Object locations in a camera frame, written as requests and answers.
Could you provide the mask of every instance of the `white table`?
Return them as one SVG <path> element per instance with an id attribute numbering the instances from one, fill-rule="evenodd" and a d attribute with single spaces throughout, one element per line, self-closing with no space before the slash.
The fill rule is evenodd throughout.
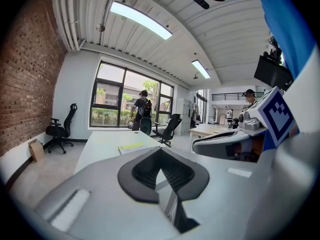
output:
<path id="1" fill-rule="evenodd" d="M 217 135 L 227 130 L 228 130 L 227 128 L 222 128 L 221 124 L 206 124 L 206 123 L 201 123 L 196 128 L 190 129 L 189 130 L 190 151 L 192 152 L 192 143 L 193 143 L 194 136 L 198 136 L 199 138 L 202 138 L 210 135 Z"/>
<path id="2" fill-rule="evenodd" d="M 164 144 L 142 131 L 93 131 L 83 148 L 73 174 L 97 161 L 120 156 L 118 146 L 133 145 L 138 142 L 143 142 L 147 148 L 165 147 Z"/>

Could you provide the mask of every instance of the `fluorescent light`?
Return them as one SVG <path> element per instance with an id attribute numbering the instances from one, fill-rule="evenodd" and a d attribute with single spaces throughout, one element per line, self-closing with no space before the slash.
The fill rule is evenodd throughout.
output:
<path id="1" fill-rule="evenodd" d="M 110 11 L 125 16 L 141 25 L 144 25 L 146 28 L 152 30 L 165 40 L 172 36 L 172 33 L 170 31 L 168 31 L 154 19 L 150 18 L 148 15 L 142 13 L 141 11 L 138 11 L 123 3 L 113 2 Z"/>
<path id="2" fill-rule="evenodd" d="M 192 61 L 191 63 L 196 67 L 197 70 L 199 70 L 199 72 L 204 76 L 205 79 L 210 78 L 210 75 L 205 70 L 205 68 L 201 65 L 199 60 Z"/>

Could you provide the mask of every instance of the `concrete floor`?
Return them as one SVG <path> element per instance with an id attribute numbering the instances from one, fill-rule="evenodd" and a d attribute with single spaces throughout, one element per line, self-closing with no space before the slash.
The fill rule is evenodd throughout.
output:
<path id="1" fill-rule="evenodd" d="M 23 171 L 13 184 L 10 194 L 33 209 L 47 193 L 74 174 L 84 147 L 85 143 L 74 143 L 73 147 L 66 145 L 66 154 L 59 147 L 53 149 L 51 154 L 46 149 L 41 161 L 32 162 Z M 189 151 L 189 135 L 175 135 L 171 147 Z"/>

